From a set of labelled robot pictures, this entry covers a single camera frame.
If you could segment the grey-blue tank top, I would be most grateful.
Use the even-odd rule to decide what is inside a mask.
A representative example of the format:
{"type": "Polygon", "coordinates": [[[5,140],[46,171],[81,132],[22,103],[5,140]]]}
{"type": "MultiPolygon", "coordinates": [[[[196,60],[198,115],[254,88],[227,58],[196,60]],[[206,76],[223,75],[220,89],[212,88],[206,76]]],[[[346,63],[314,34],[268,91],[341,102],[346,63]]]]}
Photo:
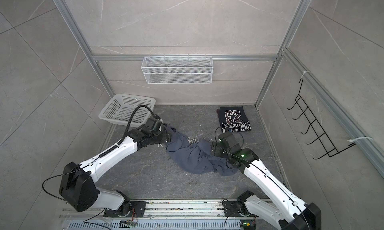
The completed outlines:
{"type": "Polygon", "coordinates": [[[166,143],[167,153],[184,171],[197,175],[212,172],[223,177],[239,171],[231,168],[226,159],[211,155],[211,142],[195,139],[190,143],[190,139],[175,128],[166,125],[164,128],[171,135],[171,141],[166,143]]]}

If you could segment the navy red-trimmed tank top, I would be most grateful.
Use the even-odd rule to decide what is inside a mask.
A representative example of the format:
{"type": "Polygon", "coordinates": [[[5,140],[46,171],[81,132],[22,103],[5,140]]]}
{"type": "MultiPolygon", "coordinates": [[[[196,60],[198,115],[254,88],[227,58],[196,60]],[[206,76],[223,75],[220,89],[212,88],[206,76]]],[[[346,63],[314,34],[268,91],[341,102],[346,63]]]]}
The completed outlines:
{"type": "Polygon", "coordinates": [[[243,106],[220,107],[217,115],[222,132],[246,132],[252,129],[243,106]]]}

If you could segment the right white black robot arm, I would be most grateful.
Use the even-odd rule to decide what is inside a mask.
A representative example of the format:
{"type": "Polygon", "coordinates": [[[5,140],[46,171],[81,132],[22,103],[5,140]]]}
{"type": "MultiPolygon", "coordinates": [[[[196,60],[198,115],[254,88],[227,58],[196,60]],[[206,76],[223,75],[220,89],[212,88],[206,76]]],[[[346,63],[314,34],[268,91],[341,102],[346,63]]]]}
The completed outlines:
{"type": "Polygon", "coordinates": [[[223,141],[213,142],[211,154],[223,157],[252,180],[270,199],[261,200],[256,194],[246,191],[237,198],[236,213],[242,216],[254,215],[278,230],[320,230],[322,213],[320,208],[293,194],[264,165],[259,157],[248,148],[238,144],[230,147],[223,141]]]}

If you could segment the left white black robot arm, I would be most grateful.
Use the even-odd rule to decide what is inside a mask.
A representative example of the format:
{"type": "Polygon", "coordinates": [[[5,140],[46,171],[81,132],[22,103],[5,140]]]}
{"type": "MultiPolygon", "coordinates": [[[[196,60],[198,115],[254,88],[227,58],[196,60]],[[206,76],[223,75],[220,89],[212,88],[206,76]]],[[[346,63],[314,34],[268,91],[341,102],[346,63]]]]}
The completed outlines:
{"type": "Polygon", "coordinates": [[[121,191],[109,191],[96,187],[96,182],[124,158],[149,145],[163,144],[171,140],[158,115],[151,116],[145,124],[125,133],[123,139],[102,153],[80,164],[71,162],[64,168],[60,195],[77,212],[90,208],[109,209],[120,217],[131,211],[131,200],[121,191]]]}

